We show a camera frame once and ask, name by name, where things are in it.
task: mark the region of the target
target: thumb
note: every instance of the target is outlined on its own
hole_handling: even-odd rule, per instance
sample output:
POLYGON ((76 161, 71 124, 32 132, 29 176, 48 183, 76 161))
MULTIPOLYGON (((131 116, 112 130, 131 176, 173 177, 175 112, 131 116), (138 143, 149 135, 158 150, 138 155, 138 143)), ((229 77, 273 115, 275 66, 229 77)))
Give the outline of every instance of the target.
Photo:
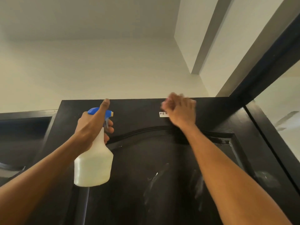
POLYGON ((105 112, 109 108, 109 106, 110 106, 110 100, 109 99, 103 100, 99 110, 93 115, 92 118, 93 123, 95 123, 96 125, 100 125, 102 127, 104 123, 105 112))
POLYGON ((164 101, 161 103, 161 108, 167 112, 168 114, 172 114, 173 113, 173 110, 172 108, 170 107, 169 103, 164 101))

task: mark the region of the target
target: white label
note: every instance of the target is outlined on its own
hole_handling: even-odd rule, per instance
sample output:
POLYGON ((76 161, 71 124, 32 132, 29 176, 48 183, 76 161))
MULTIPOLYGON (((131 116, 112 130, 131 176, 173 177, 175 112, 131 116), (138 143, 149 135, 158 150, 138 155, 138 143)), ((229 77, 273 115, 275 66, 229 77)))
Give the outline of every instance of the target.
POLYGON ((159 116, 160 116, 161 118, 167 118, 167 117, 169 117, 169 115, 168 115, 167 112, 160 112, 160 113, 159 113, 159 116))

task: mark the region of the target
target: black door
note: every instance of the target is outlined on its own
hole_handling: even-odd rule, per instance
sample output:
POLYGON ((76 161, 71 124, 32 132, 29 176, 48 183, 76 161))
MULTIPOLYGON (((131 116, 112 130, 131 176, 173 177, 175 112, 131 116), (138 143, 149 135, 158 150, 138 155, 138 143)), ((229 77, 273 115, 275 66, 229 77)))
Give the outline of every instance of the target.
MULTIPOLYGON (((300 196, 245 109, 227 97, 195 100, 200 130, 300 224, 300 196)), ((70 167, 28 224, 222 224, 187 140, 159 116, 162 101, 111 100, 110 180, 78 188, 70 167)), ((81 114, 101 102, 62 101, 39 159, 64 143, 81 114)))

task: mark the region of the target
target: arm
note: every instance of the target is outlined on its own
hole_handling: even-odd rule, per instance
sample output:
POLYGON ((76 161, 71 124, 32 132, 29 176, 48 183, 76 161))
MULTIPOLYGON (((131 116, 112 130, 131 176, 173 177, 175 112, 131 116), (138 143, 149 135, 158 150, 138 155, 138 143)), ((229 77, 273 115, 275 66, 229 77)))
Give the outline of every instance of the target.
POLYGON ((162 103, 188 139, 225 225, 291 225, 274 200, 195 125, 195 101, 174 93, 162 103))
MULTIPOLYGON (((109 100, 106 99, 96 114, 88 115, 84 112, 78 120, 74 135, 69 140, 24 173, 0 187, 0 224, 15 225, 26 221, 57 177, 77 156, 92 146, 93 140, 102 128, 108 106, 109 100)), ((113 132, 113 128, 109 127, 108 131, 113 132)), ((104 138, 106 143, 109 138, 107 135, 104 138)))

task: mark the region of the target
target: hand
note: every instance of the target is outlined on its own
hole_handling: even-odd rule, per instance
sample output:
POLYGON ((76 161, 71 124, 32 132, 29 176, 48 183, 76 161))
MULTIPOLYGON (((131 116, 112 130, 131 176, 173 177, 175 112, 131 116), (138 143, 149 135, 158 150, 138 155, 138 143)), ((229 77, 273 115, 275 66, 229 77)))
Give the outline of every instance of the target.
POLYGON ((195 124, 195 106, 195 100, 185 98, 182 94, 177 95, 174 92, 161 104, 161 108, 169 114, 171 122, 181 129, 195 124))
MULTIPOLYGON (((100 105, 99 110, 94 115, 89 115, 87 111, 85 111, 81 118, 78 120, 77 127, 75 133, 81 133, 81 136, 88 137, 90 142, 93 142, 95 138, 100 133, 101 129, 103 128, 105 112, 110 105, 109 99, 105 99, 102 104, 100 105)), ((114 128, 113 122, 111 120, 108 121, 108 129, 107 132, 113 133, 114 128)), ((105 144, 109 141, 109 137, 106 133, 104 133, 104 142, 105 144)))

